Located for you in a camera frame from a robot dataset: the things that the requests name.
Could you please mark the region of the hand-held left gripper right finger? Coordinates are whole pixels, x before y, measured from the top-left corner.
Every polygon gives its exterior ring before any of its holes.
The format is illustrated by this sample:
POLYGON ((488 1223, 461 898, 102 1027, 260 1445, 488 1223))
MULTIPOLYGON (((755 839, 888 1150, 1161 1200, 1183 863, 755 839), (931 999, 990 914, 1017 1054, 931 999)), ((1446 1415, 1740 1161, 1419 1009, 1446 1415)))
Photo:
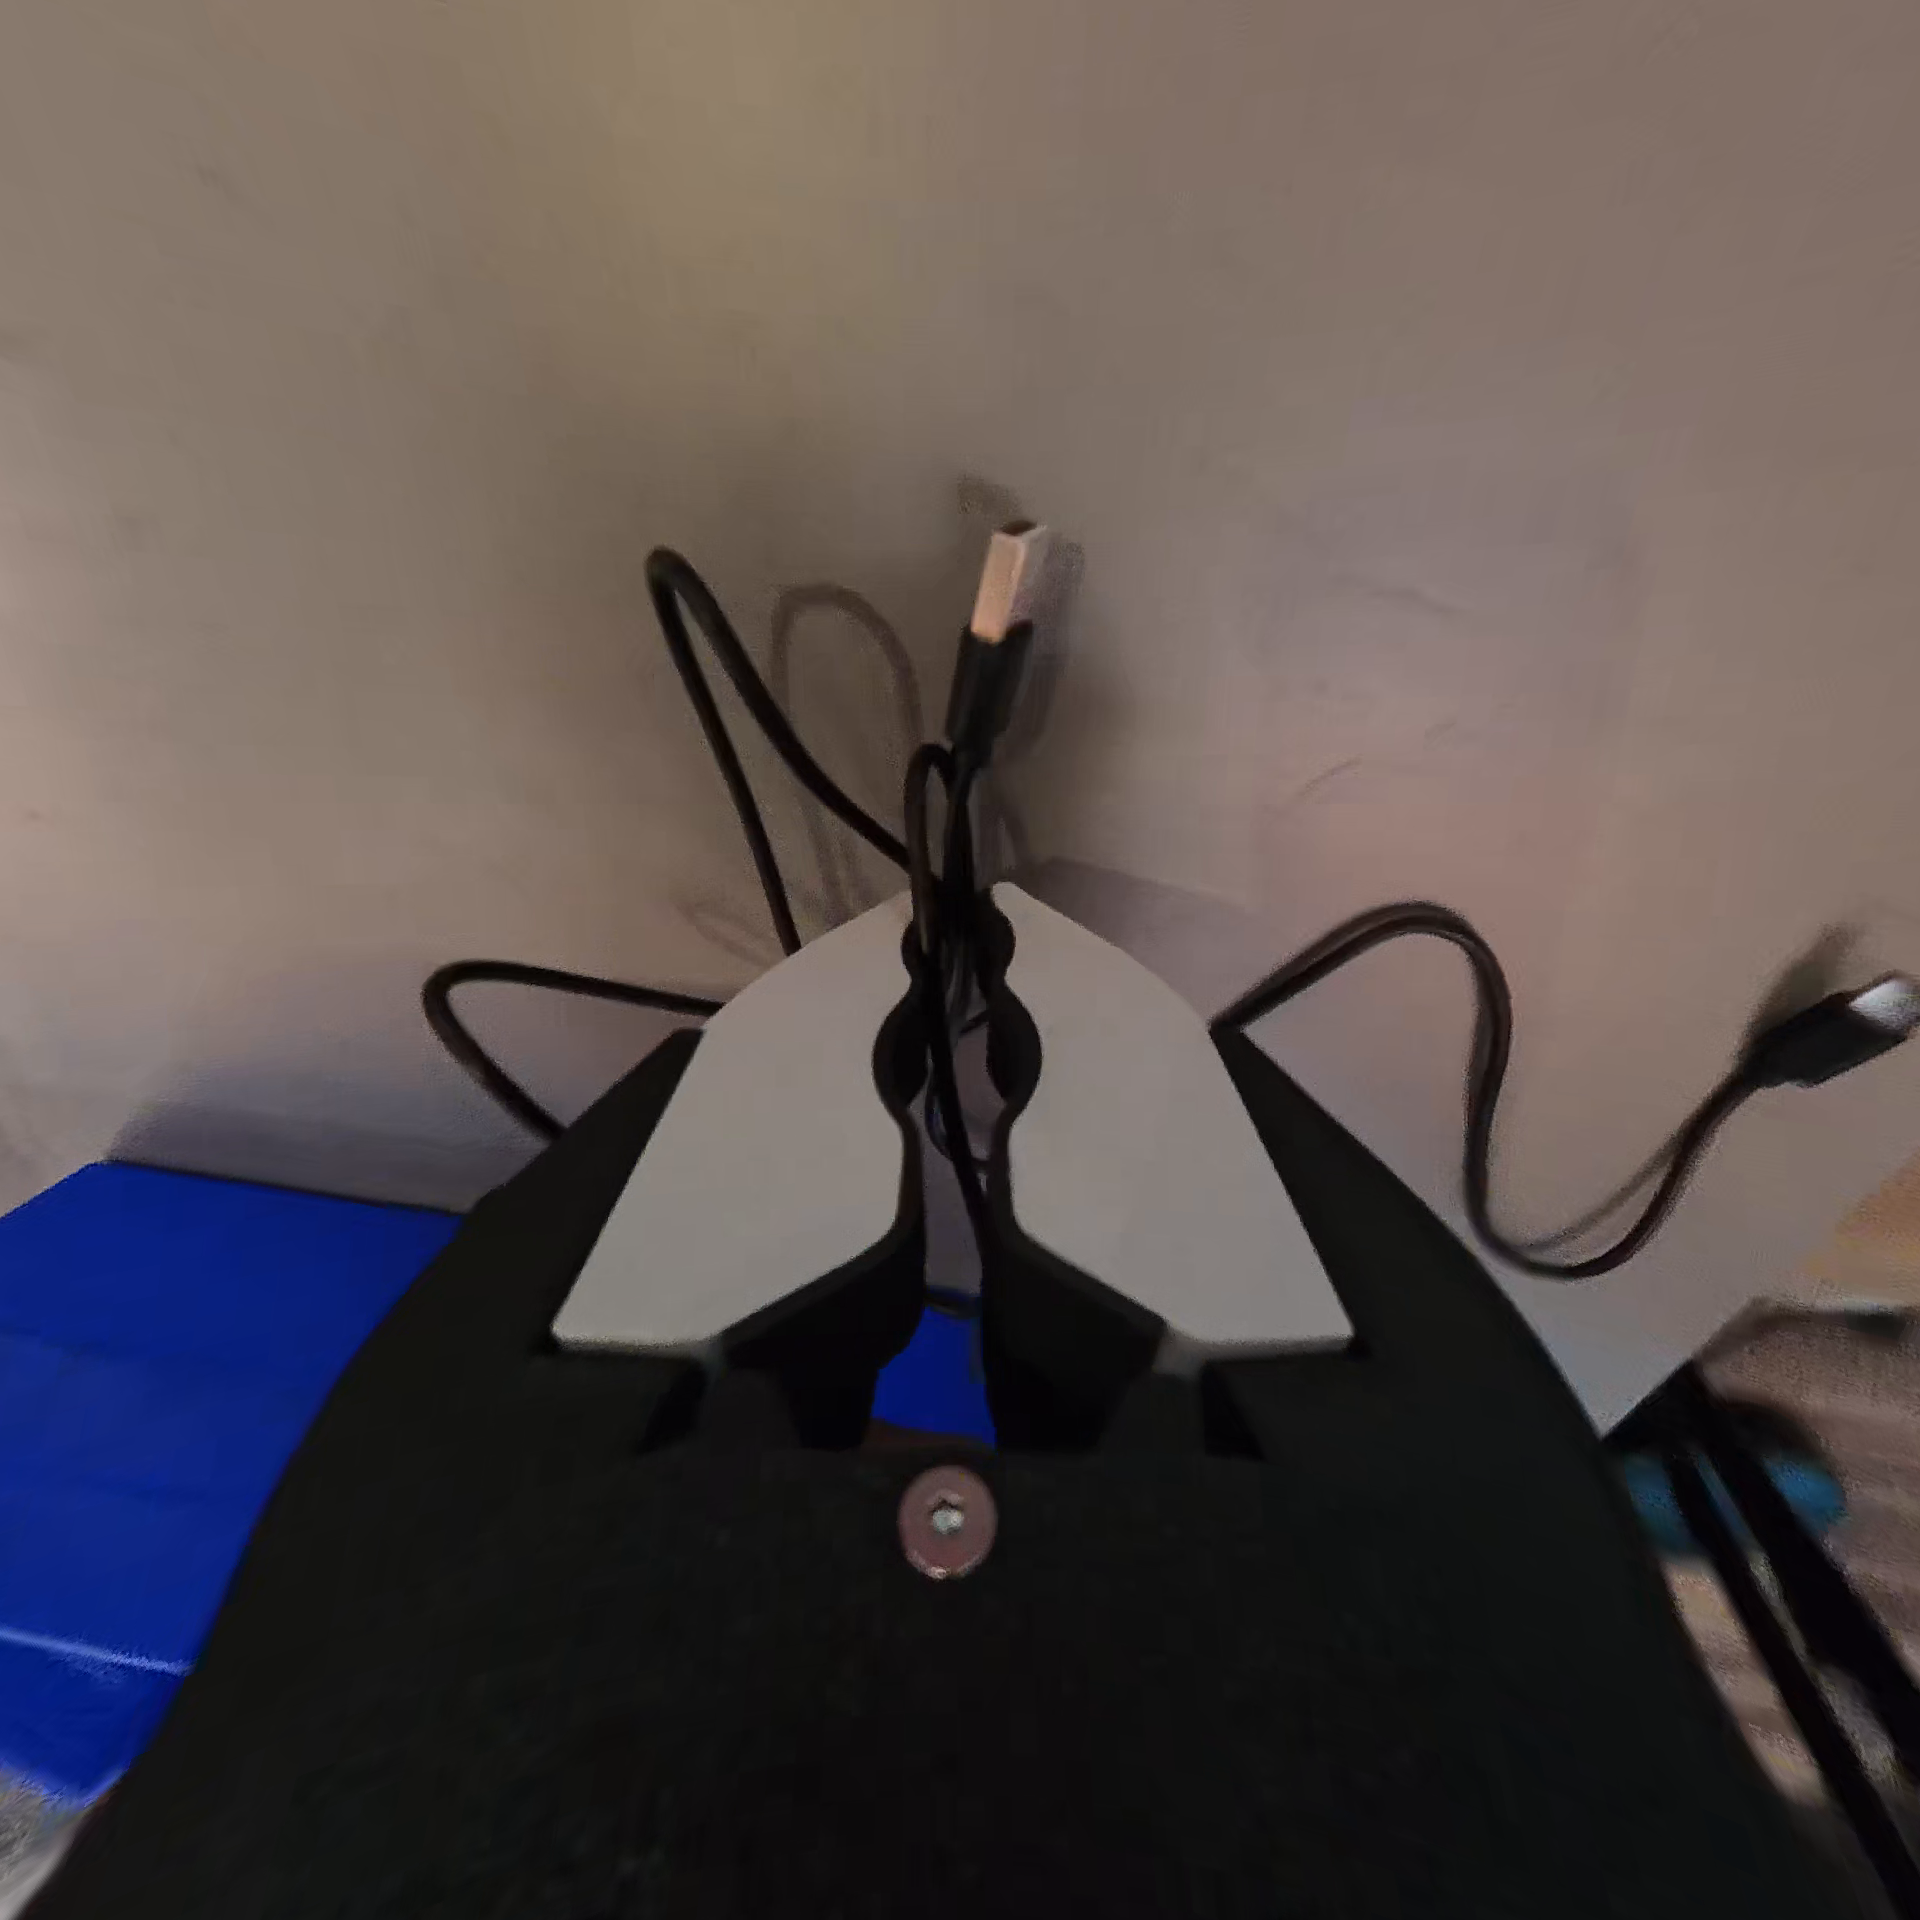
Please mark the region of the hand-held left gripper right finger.
POLYGON ((1144 1310, 1161 1372, 1348 1353, 1354 1323, 1207 1021, 1019 885, 993 904, 1039 1041, 1036 1087, 1011 1096, 1015 1228, 1144 1310))

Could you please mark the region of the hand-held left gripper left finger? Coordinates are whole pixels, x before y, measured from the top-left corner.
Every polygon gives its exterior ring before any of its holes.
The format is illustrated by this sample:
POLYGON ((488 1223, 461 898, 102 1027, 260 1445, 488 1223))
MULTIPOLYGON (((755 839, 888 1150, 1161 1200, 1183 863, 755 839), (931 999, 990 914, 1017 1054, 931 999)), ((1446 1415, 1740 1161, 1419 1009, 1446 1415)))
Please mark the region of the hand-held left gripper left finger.
POLYGON ((712 1353, 879 1252, 923 1204, 914 1095, 876 1073, 910 1004, 900 891, 715 1014, 551 1333, 569 1353, 712 1353))

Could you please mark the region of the large blue plastic bin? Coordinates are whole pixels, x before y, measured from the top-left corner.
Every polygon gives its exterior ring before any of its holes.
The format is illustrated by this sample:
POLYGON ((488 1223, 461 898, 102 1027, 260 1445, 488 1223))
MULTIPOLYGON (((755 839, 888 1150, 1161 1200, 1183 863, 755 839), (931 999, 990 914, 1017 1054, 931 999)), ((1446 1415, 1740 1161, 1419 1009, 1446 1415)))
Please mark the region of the large blue plastic bin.
POLYGON ((435 1793, 488 1808, 612 1731, 612 1797, 772 1753, 814 1660, 978 1626, 905 1564, 933 1443, 860 1454, 925 1296, 920 1154, 874 1189, 806 1174, 639 1232, 635 1165, 528 1165, 406 1265, 302 1218, 176 1244, 197 1176, 88 1166, 4 1216, 4 1777, 112 1789, 238 1615, 186 1769, 235 1790, 435 1793), (762 1703, 752 1711, 750 1669, 762 1703))

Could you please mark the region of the black metal frame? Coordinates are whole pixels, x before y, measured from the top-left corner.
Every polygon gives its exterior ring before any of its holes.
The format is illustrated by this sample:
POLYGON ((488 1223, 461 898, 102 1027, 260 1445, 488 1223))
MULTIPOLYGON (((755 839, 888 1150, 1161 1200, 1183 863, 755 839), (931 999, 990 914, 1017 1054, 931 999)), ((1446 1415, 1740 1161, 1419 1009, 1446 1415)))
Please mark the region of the black metal frame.
POLYGON ((1730 1608, 1818 1782, 1826 1829, 1862 1868, 1874 1916, 1918 1915, 1917 1659, 1828 1541, 1840 1477, 1788 1413, 1681 1367, 1605 1443, 1661 1559, 1730 1608))

